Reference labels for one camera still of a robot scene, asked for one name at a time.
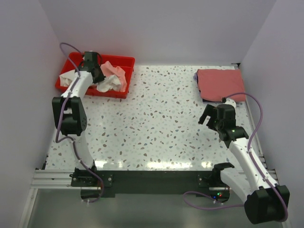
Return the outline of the white graphic t-shirt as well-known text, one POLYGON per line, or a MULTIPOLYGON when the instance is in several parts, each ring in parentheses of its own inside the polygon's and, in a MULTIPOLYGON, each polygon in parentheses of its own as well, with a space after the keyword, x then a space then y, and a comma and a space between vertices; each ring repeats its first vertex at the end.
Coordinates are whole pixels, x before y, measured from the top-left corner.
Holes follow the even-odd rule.
MULTIPOLYGON (((67 71, 59 76, 60 85, 64 87, 69 87, 72 81, 75 78, 74 70, 67 71)), ((102 82, 97 84, 91 84, 93 88, 96 88, 98 92, 105 93, 110 90, 120 91, 122 88, 122 83, 120 82, 117 75, 111 74, 110 76, 106 76, 102 82)))

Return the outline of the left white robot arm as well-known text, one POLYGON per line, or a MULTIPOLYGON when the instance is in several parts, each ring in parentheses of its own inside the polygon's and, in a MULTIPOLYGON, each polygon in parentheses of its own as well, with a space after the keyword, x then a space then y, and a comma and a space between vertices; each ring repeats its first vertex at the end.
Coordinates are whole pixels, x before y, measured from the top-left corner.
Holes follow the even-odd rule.
POLYGON ((105 79, 100 68, 101 56, 97 52, 87 51, 83 60, 76 65, 75 77, 67 90, 59 97, 52 99, 55 126, 57 129, 55 142, 69 140, 76 161, 72 174, 72 183, 80 187, 104 187, 102 179, 97 174, 95 161, 89 152, 85 130, 87 116, 82 99, 88 88, 105 79))

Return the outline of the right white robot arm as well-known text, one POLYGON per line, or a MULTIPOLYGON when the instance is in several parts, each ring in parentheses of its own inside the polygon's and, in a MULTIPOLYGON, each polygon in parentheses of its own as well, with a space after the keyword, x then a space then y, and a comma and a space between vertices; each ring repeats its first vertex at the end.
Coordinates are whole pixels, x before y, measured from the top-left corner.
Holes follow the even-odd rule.
POLYGON ((212 174, 213 184, 218 187, 226 184, 233 189, 243 201, 246 216, 252 224, 286 221, 290 192, 270 175, 249 144, 245 129, 236 125, 235 108, 230 104, 208 104, 199 124, 206 118, 209 119, 207 127, 218 133, 245 174, 242 178, 231 164, 227 163, 223 169, 217 164, 213 168, 217 171, 212 174))

